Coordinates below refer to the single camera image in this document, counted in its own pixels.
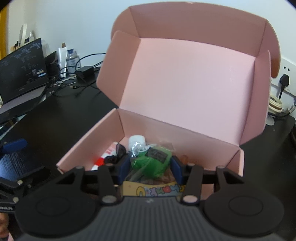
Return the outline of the black power adapter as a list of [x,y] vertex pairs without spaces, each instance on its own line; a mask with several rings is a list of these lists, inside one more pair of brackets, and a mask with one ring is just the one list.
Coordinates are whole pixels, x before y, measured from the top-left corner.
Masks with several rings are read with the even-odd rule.
[[94,67],[93,66],[84,66],[82,68],[78,68],[75,71],[75,74],[78,79],[80,80],[91,80],[95,77]]

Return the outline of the clear small bottle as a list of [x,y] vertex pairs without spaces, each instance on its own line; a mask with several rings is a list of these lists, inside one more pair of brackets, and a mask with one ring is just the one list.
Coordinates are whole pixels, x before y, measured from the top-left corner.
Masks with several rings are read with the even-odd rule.
[[74,49],[67,50],[67,72],[70,75],[75,74],[76,69],[80,68],[79,56]]

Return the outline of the green items plastic bag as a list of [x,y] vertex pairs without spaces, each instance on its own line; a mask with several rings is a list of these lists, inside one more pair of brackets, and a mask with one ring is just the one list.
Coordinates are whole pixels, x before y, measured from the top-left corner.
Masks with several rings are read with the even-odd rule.
[[173,152],[157,144],[135,143],[129,151],[131,172],[127,180],[158,179],[167,170]]

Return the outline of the pink cardboard box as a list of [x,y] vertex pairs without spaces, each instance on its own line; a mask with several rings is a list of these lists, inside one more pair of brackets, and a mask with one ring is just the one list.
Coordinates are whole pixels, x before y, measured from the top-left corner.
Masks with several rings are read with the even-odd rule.
[[130,6],[115,20],[96,80],[115,103],[57,163],[89,170],[142,135],[182,160],[243,174],[240,146],[265,128],[280,45],[268,20],[215,4]]

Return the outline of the beige tape roll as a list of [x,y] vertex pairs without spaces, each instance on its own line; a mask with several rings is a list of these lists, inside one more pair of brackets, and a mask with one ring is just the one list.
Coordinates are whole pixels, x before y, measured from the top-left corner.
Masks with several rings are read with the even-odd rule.
[[269,96],[269,106],[268,111],[272,113],[281,113],[283,110],[282,108],[282,102],[279,98],[277,98],[274,95]]

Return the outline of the white squeeze tube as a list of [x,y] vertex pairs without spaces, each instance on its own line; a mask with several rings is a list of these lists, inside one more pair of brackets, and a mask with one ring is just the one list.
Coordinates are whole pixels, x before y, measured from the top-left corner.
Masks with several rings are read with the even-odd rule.
[[58,63],[60,70],[65,71],[66,70],[66,58],[67,58],[67,47],[66,43],[62,43],[61,47],[58,48]]

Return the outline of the white red tube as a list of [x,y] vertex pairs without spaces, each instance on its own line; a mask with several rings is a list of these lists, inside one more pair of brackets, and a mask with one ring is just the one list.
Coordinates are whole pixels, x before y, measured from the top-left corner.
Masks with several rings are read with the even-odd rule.
[[[94,163],[93,167],[91,168],[92,171],[97,170],[100,166],[104,165],[104,158],[106,156],[111,155],[112,151],[115,151],[115,145],[118,142],[113,142],[106,150],[105,152],[101,155],[100,158],[96,159],[96,162]],[[135,148],[139,148],[141,146],[145,146],[145,137],[142,135],[133,135],[128,139],[128,148],[126,148],[126,153],[131,152]]]

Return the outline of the black small object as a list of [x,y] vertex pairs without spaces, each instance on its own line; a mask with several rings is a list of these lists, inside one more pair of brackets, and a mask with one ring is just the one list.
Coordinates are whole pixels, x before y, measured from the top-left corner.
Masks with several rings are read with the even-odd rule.
[[115,145],[115,151],[111,152],[111,155],[106,156],[104,158],[104,164],[105,165],[116,165],[119,163],[119,161],[126,155],[126,148],[121,145],[120,143],[117,143]]

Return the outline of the black laptop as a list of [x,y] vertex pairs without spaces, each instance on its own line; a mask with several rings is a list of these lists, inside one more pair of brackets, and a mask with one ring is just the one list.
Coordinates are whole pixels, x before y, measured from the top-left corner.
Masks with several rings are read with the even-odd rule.
[[1,124],[34,109],[48,84],[40,38],[4,57],[1,60]]

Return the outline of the white wall socket strip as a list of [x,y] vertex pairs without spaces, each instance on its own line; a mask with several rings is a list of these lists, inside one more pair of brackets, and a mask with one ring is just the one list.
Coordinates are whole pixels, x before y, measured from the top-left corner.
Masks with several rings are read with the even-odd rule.
[[271,94],[279,97],[281,83],[280,78],[283,75],[289,76],[290,82],[281,95],[282,109],[287,111],[293,104],[295,104],[295,63],[281,57],[280,70],[276,78],[271,79]]

